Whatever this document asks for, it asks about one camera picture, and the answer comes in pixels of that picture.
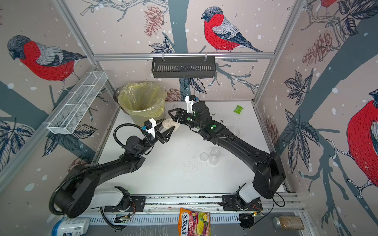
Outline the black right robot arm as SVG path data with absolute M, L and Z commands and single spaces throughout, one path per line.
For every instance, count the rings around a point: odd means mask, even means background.
M 254 173 L 252 183 L 242 186 L 238 195 L 244 202 L 264 197 L 272 199 L 285 180 L 280 156 L 276 152 L 266 153 L 235 136 L 225 125 L 212 119 L 204 101 L 192 105 L 192 112 L 182 108 L 168 111 L 171 118 L 190 128 L 197 128 L 206 141 L 218 145 L 242 160 Z

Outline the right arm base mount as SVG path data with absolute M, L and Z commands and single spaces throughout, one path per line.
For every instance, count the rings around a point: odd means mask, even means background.
M 219 204 L 224 211 L 262 211 L 262 203 L 260 198 L 256 198 L 251 202 L 245 202 L 239 195 L 222 195 L 222 201 Z

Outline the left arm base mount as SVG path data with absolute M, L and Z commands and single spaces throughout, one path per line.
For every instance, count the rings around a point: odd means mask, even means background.
M 104 212 L 143 212 L 146 204 L 146 196 L 131 195 L 128 190 L 121 186 L 114 186 L 117 193 L 121 193 L 122 197 L 117 203 L 111 202 L 111 205 L 104 206 Z

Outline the clear jar lid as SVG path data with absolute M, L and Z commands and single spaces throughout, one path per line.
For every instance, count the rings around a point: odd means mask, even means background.
M 202 152 L 199 156 L 200 160 L 202 162 L 207 162 L 209 160 L 209 155 L 206 152 Z

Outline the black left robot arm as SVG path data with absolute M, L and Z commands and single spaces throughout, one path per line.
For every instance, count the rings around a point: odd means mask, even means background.
M 117 137 L 117 131 L 128 126 L 137 128 L 144 135 L 144 139 L 130 136 L 123 144 Z M 48 204 L 50 212 L 70 218 L 81 215 L 89 208 L 95 189 L 99 185 L 117 176 L 137 171 L 145 161 L 144 155 L 148 155 L 157 142 L 167 143 L 174 129 L 172 126 L 162 133 L 156 131 L 153 136 L 136 124 L 121 124 L 116 127 L 113 138 L 124 153 L 111 162 L 74 167 L 52 193 Z

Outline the wide jar patterned lid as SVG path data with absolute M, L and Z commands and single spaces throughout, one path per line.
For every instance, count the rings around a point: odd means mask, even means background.
M 162 126 L 165 130 L 173 128 L 173 132 L 175 132 L 179 128 L 180 124 L 178 122 L 175 122 L 172 118 L 165 118 L 162 122 Z

